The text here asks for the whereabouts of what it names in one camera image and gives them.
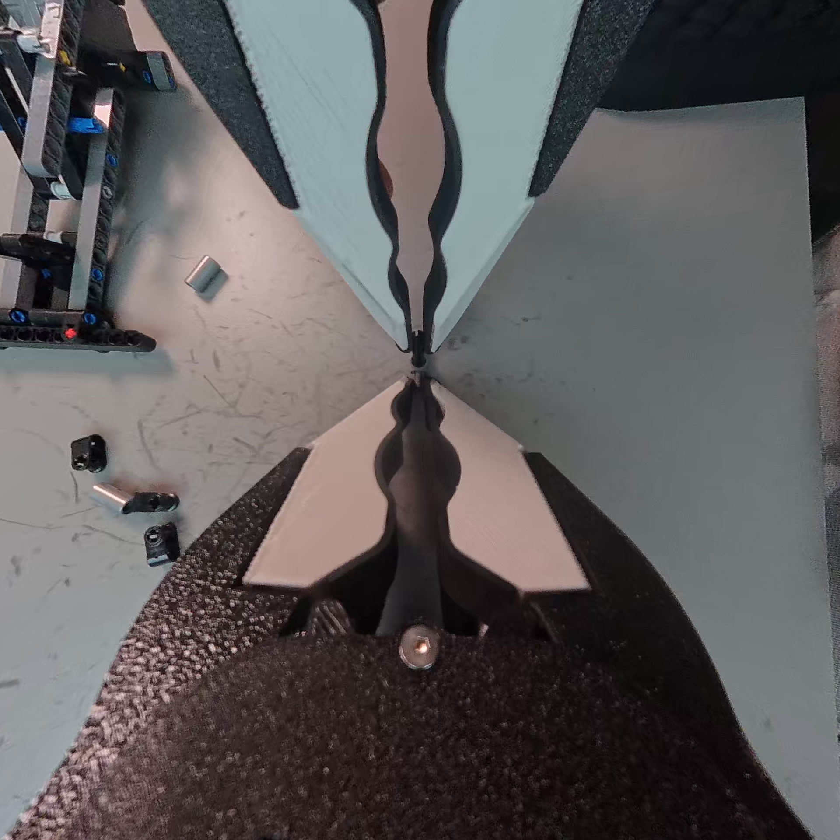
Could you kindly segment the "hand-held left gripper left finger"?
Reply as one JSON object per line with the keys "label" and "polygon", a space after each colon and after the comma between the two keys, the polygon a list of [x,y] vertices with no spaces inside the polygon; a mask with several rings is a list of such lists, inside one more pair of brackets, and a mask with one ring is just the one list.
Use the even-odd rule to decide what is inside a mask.
{"label": "hand-held left gripper left finger", "polygon": [[243,584],[334,600],[354,630],[374,634],[396,574],[396,504],[414,383],[402,378],[314,439]]}

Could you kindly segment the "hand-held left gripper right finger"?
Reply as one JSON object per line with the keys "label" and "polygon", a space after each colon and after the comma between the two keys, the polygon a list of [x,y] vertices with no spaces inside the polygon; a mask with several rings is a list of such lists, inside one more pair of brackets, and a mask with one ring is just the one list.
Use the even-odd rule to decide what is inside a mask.
{"label": "hand-held left gripper right finger", "polygon": [[436,380],[424,420],[445,620],[492,627],[540,597],[590,594],[519,442]]}

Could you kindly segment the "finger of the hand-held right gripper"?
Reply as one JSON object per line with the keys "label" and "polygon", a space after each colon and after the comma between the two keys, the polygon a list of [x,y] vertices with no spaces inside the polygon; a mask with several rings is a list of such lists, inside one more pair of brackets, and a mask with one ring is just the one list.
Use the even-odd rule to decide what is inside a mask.
{"label": "finger of the hand-held right gripper", "polygon": [[447,339],[533,206],[532,176],[583,5],[433,4],[428,80],[444,173],[428,217],[427,353]]}
{"label": "finger of the hand-held right gripper", "polygon": [[376,2],[235,1],[227,13],[295,214],[397,347],[412,347],[396,210],[377,149],[385,40]]}

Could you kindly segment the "grey black toy chassis model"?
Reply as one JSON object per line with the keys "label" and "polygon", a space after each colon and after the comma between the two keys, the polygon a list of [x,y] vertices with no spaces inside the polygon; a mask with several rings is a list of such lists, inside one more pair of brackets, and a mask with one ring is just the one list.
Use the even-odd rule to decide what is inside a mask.
{"label": "grey black toy chassis model", "polygon": [[2,136],[17,157],[1,236],[1,346],[149,353],[106,307],[131,90],[176,89],[165,52],[139,50],[124,2],[1,2]]}

